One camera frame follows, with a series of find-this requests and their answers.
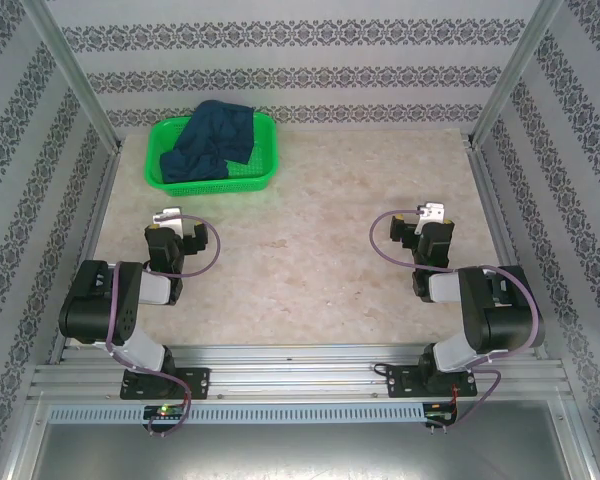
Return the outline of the green plastic basket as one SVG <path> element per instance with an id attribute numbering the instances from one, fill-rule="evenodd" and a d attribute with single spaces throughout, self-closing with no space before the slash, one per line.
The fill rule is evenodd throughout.
<path id="1" fill-rule="evenodd" d="M 227 179 L 165 183 L 160 157 L 172 149 L 188 121 L 188 117 L 169 118 L 151 129 L 144 167 L 144 177 L 150 187 L 171 197 L 181 197 L 260 191 L 268 186 L 279 166 L 277 130 L 274 120 L 260 112 L 254 114 L 254 147 L 248 164 L 228 162 Z"/>

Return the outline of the dark blue t-shirt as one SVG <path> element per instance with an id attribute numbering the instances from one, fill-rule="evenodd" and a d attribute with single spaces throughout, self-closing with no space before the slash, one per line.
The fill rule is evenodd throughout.
<path id="1" fill-rule="evenodd" d="M 254 109 L 207 100 L 198 105 L 173 148 L 160 156 L 167 184 L 224 180 L 228 162 L 249 163 L 254 147 Z"/>

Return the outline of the grey metal sheet panel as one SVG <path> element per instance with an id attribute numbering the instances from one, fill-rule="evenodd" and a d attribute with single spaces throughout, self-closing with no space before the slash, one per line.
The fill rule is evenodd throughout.
<path id="1" fill-rule="evenodd" d="M 600 480 L 566 400 L 491 402 L 462 424 L 58 425 L 27 409 L 4 480 Z"/>

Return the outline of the aluminium side rail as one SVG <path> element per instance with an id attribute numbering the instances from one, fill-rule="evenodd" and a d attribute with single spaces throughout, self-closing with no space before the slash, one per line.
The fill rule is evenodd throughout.
<path id="1" fill-rule="evenodd" d="M 479 151 L 476 151 L 471 146 L 468 146 L 465 151 L 471 167 L 472 175 L 474 177 L 499 265 L 500 267 L 519 266 L 520 262 L 515 255 L 513 243 L 509 238 L 504 215 L 499 207 L 495 187 L 493 186 L 488 174 L 483 156 Z M 543 345 L 546 336 L 544 319 L 540 313 L 539 307 L 537 306 L 536 298 L 531 292 L 529 283 L 526 283 L 525 288 L 526 293 L 531 296 L 530 315 L 533 323 L 530 326 L 529 334 L 525 337 L 525 342 L 516 349 L 511 349 L 507 352 L 493 353 L 491 355 L 493 360 L 511 358 L 516 355 L 529 353 L 532 349 L 536 349 Z"/>
<path id="2" fill-rule="evenodd" d="M 86 230 L 83 232 L 83 236 L 81 238 L 81 247 L 79 250 L 78 257 L 74 263 L 74 271 L 71 276 L 71 281 L 69 282 L 69 285 L 72 285 L 72 280 L 78 273 L 81 263 L 84 260 L 91 259 L 94 255 L 99 234 L 102 228 L 102 223 L 106 213 L 108 200 L 111 194 L 112 185 L 115 180 L 115 173 L 118 168 L 120 156 L 122 153 L 122 147 L 123 145 L 120 144 L 115 150 L 115 152 L 109 156 L 107 164 L 101 173 L 100 182 L 97 189 L 97 196 L 94 198 L 94 202 L 92 204 L 90 215 L 88 218 L 88 223 L 86 225 Z M 66 337 L 60 333 L 59 329 L 56 329 L 52 338 L 49 356 L 46 361 L 47 365 L 55 365 L 60 362 L 66 344 Z"/>

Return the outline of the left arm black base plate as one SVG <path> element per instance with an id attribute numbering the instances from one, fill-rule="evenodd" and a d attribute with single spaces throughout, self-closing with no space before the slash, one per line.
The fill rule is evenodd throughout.
<path id="1" fill-rule="evenodd" d="M 175 377 L 186 384 L 192 400 L 208 396 L 210 370 L 208 368 L 177 368 Z M 125 370 L 119 396 L 122 400 L 183 400 L 185 389 L 173 380 L 155 375 Z"/>

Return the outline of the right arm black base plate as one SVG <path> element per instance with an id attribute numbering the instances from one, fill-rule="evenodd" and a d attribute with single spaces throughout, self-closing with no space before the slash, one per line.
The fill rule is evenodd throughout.
<path id="1" fill-rule="evenodd" d="M 425 372 L 422 368 L 405 365 L 386 369 L 390 398 L 475 397 L 474 377 L 467 372 Z"/>

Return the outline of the aluminium mounting rail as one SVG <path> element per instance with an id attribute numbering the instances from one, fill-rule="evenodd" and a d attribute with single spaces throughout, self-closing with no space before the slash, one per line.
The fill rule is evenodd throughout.
<path id="1" fill-rule="evenodd" d="M 211 371 L 211 403 L 327 403 L 376 399 L 388 401 L 377 363 L 411 365 L 423 346 L 283 345 L 283 346 L 174 346 L 179 366 L 207 367 Z M 535 352 L 495 360 L 500 371 L 494 400 L 569 398 L 572 389 L 559 360 Z M 119 401 L 123 369 L 90 346 L 70 345 L 59 363 L 39 365 L 26 398 L 62 403 Z"/>

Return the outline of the aluminium frame post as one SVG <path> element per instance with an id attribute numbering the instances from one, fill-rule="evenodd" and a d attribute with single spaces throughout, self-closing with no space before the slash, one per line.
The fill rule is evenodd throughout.
<path id="1" fill-rule="evenodd" d="M 469 135 L 470 145 L 481 146 L 504 108 L 514 87 L 524 73 L 533 53 L 563 5 L 564 0 L 539 0 L 527 26 L 521 34 L 512 56 L 497 81 L 477 122 Z"/>
<path id="2" fill-rule="evenodd" d="M 85 110 L 100 140 L 110 152 L 117 150 L 121 140 L 62 30 L 53 18 L 46 0 L 20 0 L 20 3 Z"/>

